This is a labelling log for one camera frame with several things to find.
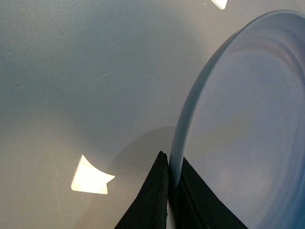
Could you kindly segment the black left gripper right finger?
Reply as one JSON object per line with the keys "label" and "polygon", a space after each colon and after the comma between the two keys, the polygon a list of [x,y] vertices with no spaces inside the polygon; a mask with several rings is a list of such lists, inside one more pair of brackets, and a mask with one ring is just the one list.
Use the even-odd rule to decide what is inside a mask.
{"label": "black left gripper right finger", "polygon": [[174,203],[177,229],[247,228],[212,192],[186,158],[182,163],[178,199]]}

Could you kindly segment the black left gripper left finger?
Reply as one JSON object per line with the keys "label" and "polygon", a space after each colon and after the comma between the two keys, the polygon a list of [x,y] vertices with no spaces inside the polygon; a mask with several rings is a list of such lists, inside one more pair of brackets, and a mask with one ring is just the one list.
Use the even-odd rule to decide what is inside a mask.
{"label": "black left gripper left finger", "polygon": [[169,187],[167,155],[159,152],[137,197],[116,229],[165,229]]}

